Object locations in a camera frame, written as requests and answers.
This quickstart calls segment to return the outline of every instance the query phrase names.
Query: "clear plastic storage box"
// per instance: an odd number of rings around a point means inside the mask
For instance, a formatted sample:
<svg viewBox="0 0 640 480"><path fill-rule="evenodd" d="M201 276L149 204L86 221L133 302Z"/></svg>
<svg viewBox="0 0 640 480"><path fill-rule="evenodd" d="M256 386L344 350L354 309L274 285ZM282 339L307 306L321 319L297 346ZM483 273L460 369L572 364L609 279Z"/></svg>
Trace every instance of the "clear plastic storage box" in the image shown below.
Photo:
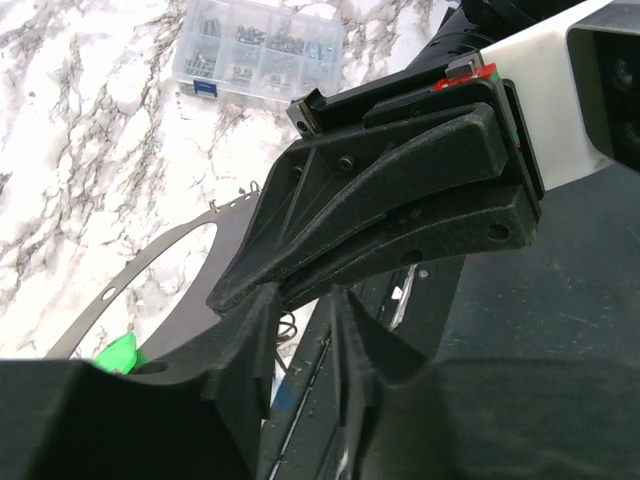
<svg viewBox="0 0 640 480"><path fill-rule="evenodd" d="M173 63L183 90L290 103L337 93L342 24L257 3L192 0Z"/></svg>

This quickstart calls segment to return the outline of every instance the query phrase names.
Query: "green plastic piece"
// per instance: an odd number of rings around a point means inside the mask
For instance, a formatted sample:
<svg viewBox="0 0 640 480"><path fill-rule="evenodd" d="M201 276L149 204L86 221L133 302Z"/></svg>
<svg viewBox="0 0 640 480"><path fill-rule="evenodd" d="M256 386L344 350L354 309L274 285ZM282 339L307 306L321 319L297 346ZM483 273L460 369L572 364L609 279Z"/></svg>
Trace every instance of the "green plastic piece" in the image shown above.
<svg viewBox="0 0 640 480"><path fill-rule="evenodd" d="M107 372L126 375L147 362L144 352L137 349L136 336L129 332L110 343L92 363Z"/></svg>

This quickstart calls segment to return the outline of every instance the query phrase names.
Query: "red label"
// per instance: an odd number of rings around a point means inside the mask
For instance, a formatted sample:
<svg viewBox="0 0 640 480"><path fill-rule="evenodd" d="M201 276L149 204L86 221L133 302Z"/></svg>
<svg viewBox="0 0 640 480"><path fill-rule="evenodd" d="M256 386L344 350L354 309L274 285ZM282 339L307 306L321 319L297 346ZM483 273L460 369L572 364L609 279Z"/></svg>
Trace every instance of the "red label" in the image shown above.
<svg viewBox="0 0 640 480"><path fill-rule="evenodd" d="M448 78L443 78L436 83L436 86L433 88L436 92L438 90L442 90L443 88L455 87L456 85L460 85L461 83L466 83L475 78L489 78L491 75L496 73L496 64L490 63L489 65L485 65L484 67L480 67L476 70L475 75L468 74L463 75L458 78L454 78L453 80L449 80Z"/></svg>

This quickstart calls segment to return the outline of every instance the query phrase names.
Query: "blue label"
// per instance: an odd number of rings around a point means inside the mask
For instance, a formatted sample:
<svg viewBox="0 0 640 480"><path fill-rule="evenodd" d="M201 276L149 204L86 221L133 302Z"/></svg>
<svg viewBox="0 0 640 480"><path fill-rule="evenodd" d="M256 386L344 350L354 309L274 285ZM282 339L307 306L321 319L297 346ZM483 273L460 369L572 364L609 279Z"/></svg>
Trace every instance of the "blue label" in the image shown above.
<svg viewBox="0 0 640 480"><path fill-rule="evenodd" d="M218 87L216 86L215 83L207 83L207 82L203 82L201 80L194 80L193 81L193 89L196 91L196 95L199 92L210 93L214 97L218 98Z"/></svg>
<svg viewBox="0 0 640 480"><path fill-rule="evenodd" d="M296 399L293 396L291 387L286 384L286 380L283 380L276 393L276 398L273 399L271 408L274 411L278 410L291 410L296 406Z"/></svg>

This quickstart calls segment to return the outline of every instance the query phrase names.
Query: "white marble surface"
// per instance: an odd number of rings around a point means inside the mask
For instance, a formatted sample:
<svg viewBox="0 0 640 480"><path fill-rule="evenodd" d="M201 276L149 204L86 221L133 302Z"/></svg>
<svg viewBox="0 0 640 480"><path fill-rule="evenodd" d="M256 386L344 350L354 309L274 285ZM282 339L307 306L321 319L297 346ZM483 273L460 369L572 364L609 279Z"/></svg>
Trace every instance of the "white marble surface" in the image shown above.
<svg viewBox="0 0 640 480"><path fill-rule="evenodd" d="M341 19L342 89L404 68L446 9L444 0L265 3ZM2 357L42 357L151 239L209 200L226 203L251 180L262 184L295 138L285 115L177 93L171 61L186 7L0 4ZM154 262L77 354L91 357L127 330L146 339L214 235L214 226L197 230Z"/></svg>

